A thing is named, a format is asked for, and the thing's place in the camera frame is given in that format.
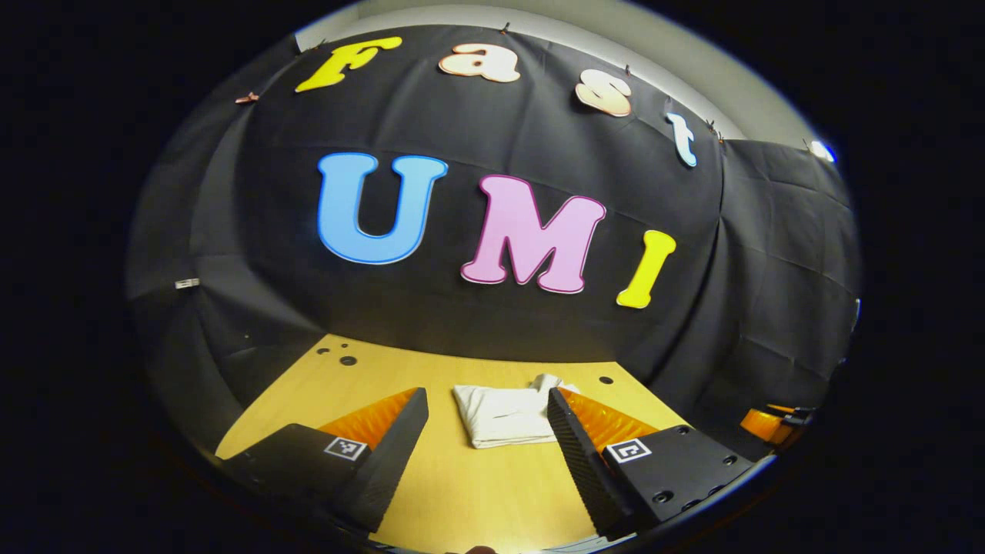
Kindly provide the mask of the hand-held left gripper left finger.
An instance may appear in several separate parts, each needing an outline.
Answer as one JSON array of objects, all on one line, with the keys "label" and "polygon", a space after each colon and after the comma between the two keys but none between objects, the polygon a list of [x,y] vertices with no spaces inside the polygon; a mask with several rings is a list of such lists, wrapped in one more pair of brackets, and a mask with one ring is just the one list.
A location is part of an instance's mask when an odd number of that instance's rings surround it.
[{"label": "hand-held left gripper left finger", "polygon": [[319,428],[286,424],[222,468],[279,507],[376,532],[428,420],[428,392],[412,387]]}]

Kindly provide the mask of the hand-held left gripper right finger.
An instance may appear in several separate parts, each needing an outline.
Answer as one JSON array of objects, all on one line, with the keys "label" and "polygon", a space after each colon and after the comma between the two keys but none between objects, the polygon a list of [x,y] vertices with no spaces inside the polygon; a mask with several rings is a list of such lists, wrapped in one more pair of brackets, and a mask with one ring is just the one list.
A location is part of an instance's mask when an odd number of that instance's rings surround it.
[{"label": "hand-held left gripper right finger", "polygon": [[658,430],[588,396],[553,387],[546,417],[596,532],[671,529],[754,474],[754,463],[689,425]]}]

